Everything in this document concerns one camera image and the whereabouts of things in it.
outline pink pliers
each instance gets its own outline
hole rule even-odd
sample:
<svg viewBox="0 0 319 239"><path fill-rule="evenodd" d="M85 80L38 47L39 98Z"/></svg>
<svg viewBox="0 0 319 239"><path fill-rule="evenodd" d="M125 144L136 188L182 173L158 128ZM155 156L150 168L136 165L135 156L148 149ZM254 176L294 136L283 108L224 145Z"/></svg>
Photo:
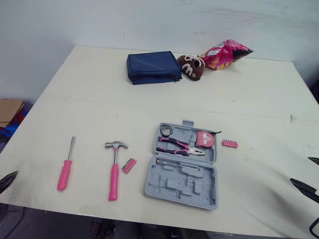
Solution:
<svg viewBox="0 0 319 239"><path fill-rule="evenodd" d="M160 142L171 143L171 144L174 144L174 145L182 148L180 150L169 150L167 148L157 147L156 150L159 151L159 152L171 153L171 154L180 154L180 155L183 155L183 156L189 156L190 154L205 155L205 152L200 150L199 148L189 147L188 143L185 143L185 142L182 142L182 141L178 141L177 139L174 139L174 138L161 137L161 138L159 138L159 141Z"/></svg>

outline blue bag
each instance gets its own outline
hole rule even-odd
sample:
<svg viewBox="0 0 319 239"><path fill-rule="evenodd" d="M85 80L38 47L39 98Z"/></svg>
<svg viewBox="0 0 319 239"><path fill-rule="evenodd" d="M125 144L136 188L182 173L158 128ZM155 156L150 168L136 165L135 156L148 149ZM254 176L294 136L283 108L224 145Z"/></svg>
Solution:
<svg viewBox="0 0 319 239"><path fill-rule="evenodd" d="M170 51L130 54L126 61L133 85L179 81L180 66Z"/></svg>

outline hammer handle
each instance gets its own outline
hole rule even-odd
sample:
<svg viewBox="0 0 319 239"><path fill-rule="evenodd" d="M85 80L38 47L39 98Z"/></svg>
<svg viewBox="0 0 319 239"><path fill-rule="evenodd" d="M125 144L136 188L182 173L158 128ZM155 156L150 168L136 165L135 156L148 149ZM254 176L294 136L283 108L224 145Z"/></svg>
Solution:
<svg viewBox="0 0 319 239"><path fill-rule="evenodd" d="M114 163L111 171L111 186L109 201L115 201L118 199L118 182L119 182L119 165Z"/></svg>

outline pink bit holder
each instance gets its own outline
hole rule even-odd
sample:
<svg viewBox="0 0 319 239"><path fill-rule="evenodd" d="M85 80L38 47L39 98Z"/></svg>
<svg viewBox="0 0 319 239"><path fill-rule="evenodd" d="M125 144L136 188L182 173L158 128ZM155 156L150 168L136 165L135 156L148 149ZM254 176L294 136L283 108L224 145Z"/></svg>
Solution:
<svg viewBox="0 0 319 239"><path fill-rule="evenodd" d="M134 165L137 163L137 161L133 158L130 158L129 161L125 164L125 166L122 168L123 173L128 173Z"/></svg>
<svg viewBox="0 0 319 239"><path fill-rule="evenodd" d="M238 143L236 141L223 140L221 145L225 147L238 148Z"/></svg>

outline white wall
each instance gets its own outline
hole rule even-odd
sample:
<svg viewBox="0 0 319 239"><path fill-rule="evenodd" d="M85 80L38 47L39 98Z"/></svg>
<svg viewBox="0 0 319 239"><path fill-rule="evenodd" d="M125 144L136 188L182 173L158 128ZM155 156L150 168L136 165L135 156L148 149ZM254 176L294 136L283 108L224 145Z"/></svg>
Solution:
<svg viewBox="0 0 319 239"><path fill-rule="evenodd" d="M201 53L231 38L319 76L317 0L0 0L0 98L35 100L75 44Z"/></svg>

